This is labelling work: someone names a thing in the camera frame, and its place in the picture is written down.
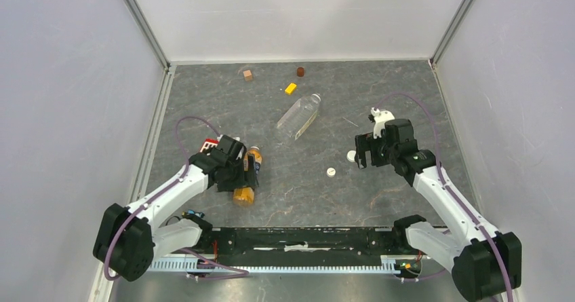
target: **metal rod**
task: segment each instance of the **metal rod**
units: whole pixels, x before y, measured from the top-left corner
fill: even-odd
[[[443,37],[441,38],[441,41],[439,42],[437,49],[435,49],[435,52],[433,53],[433,56],[431,57],[431,64],[437,64],[439,59],[441,59],[441,56],[443,56],[445,49],[447,48],[447,46],[451,42],[455,32],[457,31],[457,29],[459,28],[459,25],[461,24],[463,18],[467,15],[469,7],[473,3],[473,1],[474,0],[463,0],[463,1],[461,1],[461,4],[459,5],[457,12],[453,16],[453,19],[452,19],[450,25],[448,26],[448,29],[445,31],[445,34],[443,34]]]
[[[156,146],[158,145],[163,116],[167,107],[168,98],[170,97],[170,90],[172,88],[172,82],[174,81],[175,72],[176,66],[172,66],[167,70],[163,77],[161,88],[158,93],[158,99],[156,101],[156,106],[154,108],[154,114],[150,122],[148,137],[146,139],[146,143],[144,144],[142,159],[140,160],[140,166],[136,175],[136,182],[132,187],[132,197],[130,200],[131,202],[140,199],[140,195],[146,194],[146,188],[148,187],[148,180],[150,178],[150,171],[152,170],[152,162],[154,160]]]
[[[144,36],[148,40],[148,43],[150,43],[150,46],[152,47],[152,50],[154,51],[156,58],[163,66],[163,68],[167,70],[170,67],[170,61],[166,58],[165,54],[163,53],[163,50],[161,49],[161,46],[158,40],[156,39],[156,36],[154,36],[152,28],[146,21],[146,18],[144,17],[144,14],[142,13],[140,6],[138,5],[138,2],[136,0],[124,0],[124,1],[126,2],[128,9],[130,9],[130,12],[134,16],[136,23],[144,33]]]

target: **wooden cube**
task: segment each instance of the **wooden cube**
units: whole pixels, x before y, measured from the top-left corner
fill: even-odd
[[[254,79],[254,76],[252,75],[252,71],[251,71],[251,70],[246,70],[246,71],[244,71],[244,72],[243,72],[243,78],[244,78],[246,81],[253,80],[253,79]]]

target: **clear plastic bottle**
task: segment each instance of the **clear plastic bottle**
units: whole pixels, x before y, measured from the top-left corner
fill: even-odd
[[[296,141],[317,116],[321,98],[318,94],[304,96],[290,107],[277,122],[278,137],[285,143]]]

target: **yellow block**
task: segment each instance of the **yellow block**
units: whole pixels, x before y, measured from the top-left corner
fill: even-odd
[[[294,90],[296,90],[298,86],[295,83],[291,83],[286,89],[285,89],[285,93],[287,95],[292,95],[292,93],[294,92]]]

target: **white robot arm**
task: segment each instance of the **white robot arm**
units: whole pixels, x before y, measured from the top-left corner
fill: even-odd
[[[253,157],[241,142],[222,136],[216,147],[192,155],[170,180],[126,207],[113,204],[104,212],[92,254],[128,281],[138,279],[156,259],[194,246],[202,231],[212,226],[196,215],[160,227],[178,208],[207,188],[218,191],[257,187]]]
[[[419,215],[394,222],[398,245],[423,251],[450,273],[461,294],[477,301],[505,291],[496,262],[492,239],[509,276],[512,288],[521,284],[521,242],[513,232],[502,234],[485,220],[453,185],[445,169],[429,150],[420,150],[407,119],[395,119],[389,111],[372,109],[372,133],[355,137],[359,168],[392,165],[410,186],[435,209],[449,234],[442,233]]]

